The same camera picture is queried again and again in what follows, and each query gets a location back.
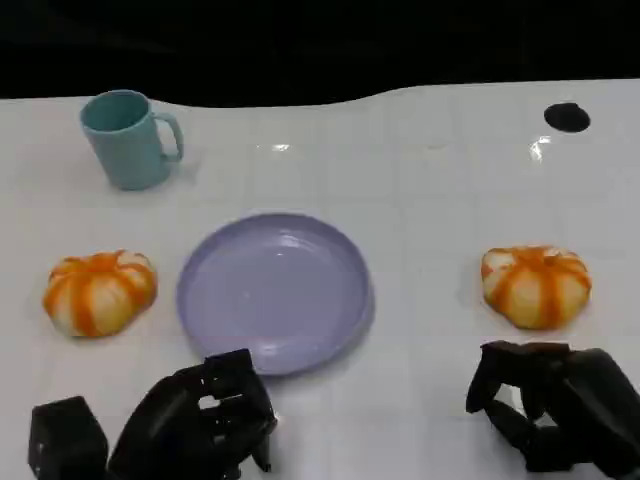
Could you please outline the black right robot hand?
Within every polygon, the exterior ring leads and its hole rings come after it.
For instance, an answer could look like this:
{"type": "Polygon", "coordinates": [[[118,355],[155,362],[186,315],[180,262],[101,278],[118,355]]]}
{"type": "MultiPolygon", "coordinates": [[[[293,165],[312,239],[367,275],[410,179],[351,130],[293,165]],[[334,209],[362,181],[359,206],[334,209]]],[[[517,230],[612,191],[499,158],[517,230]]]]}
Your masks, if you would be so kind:
{"type": "Polygon", "coordinates": [[[466,410],[482,411],[533,473],[590,463],[611,479],[639,476],[639,394],[604,350],[565,343],[481,347],[466,410]]]}

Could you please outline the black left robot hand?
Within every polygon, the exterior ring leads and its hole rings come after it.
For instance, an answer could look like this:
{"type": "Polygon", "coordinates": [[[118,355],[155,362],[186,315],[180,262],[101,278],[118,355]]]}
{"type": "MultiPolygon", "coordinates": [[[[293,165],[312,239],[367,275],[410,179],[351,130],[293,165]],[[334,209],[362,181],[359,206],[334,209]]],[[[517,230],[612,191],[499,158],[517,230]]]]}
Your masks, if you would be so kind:
{"type": "Polygon", "coordinates": [[[251,458],[272,470],[277,419],[250,351],[210,356],[159,380],[128,419],[110,479],[238,479],[251,458]]]}

